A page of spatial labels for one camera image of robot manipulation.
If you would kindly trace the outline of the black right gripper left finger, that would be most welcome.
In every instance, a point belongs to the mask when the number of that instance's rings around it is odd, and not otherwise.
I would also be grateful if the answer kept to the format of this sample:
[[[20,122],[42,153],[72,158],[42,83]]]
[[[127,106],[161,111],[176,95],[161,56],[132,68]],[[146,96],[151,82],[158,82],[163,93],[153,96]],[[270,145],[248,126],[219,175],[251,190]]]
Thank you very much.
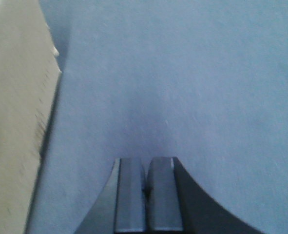
[[[136,157],[118,158],[103,190],[76,234],[143,234],[145,173]]]

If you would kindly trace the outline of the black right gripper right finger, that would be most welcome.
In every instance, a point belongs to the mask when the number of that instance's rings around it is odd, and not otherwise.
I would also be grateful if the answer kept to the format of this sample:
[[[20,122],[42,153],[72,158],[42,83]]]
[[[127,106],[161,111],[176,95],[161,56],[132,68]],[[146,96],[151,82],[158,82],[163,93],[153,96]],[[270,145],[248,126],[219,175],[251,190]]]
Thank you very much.
[[[148,170],[152,234],[258,234],[210,197],[176,157],[154,157]]]

